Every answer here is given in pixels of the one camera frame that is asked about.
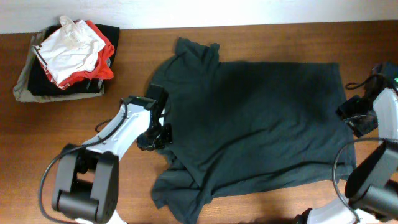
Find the dark green t-shirt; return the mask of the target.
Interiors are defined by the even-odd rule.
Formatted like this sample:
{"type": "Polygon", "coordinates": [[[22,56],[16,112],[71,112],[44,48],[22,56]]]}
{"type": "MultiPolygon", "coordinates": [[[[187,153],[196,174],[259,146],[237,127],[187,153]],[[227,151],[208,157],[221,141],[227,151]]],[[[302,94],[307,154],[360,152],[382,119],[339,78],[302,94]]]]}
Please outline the dark green t-shirt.
{"type": "Polygon", "coordinates": [[[195,223],[216,197],[310,184],[356,167],[335,111],[345,93],[335,63],[220,62],[219,45],[178,39],[152,79],[169,93],[169,168],[151,191],[158,208],[195,223]]]}

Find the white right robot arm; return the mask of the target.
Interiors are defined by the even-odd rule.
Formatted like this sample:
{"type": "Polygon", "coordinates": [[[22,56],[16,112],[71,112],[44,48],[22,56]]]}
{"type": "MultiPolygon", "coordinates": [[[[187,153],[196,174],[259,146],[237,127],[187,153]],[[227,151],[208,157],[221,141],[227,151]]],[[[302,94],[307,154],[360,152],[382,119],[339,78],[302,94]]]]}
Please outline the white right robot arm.
{"type": "Polygon", "coordinates": [[[378,121],[377,138],[359,138],[345,144],[377,141],[379,146],[350,174],[342,195],[336,184],[336,168],[332,182],[338,198],[329,204],[308,209],[297,215],[293,223],[378,223],[397,219],[397,182],[391,176],[397,172],[397,91],[386,88],[373,102],[378,121]]]}

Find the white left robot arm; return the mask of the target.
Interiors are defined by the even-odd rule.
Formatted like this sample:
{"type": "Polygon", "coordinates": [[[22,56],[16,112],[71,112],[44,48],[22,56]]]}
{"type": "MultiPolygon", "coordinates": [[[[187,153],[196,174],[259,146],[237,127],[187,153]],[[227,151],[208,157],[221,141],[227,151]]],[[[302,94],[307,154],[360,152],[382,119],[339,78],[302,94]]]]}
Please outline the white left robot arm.
{"type": "Polygon", "coordinates": [[[67,145],[52,161],[58,165],[53,210],[70,223],[123,223],[116,211],[119,161],[133,143],[153,151],[172,142],[171,126],[162,118],[166,101],[166,96],[130,96],[95,137],[67,145]]]}

